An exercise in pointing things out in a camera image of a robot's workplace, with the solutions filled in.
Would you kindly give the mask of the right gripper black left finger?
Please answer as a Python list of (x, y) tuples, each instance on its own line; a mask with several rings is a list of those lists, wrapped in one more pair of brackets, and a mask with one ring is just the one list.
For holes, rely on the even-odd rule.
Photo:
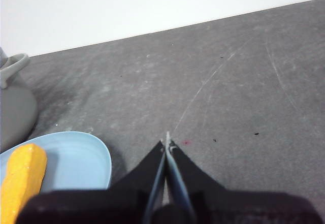
[(165, 150), (159, 141), (140, 163), (109, 190), (151, 191), (164, 173)]

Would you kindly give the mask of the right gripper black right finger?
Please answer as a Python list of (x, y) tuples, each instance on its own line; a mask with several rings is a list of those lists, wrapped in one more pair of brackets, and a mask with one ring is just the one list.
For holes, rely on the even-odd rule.
[(166, 134), (166, 159), (171, 196), (180, 206), (207, 205), (226, 193), (225, 187), (200, 169)]

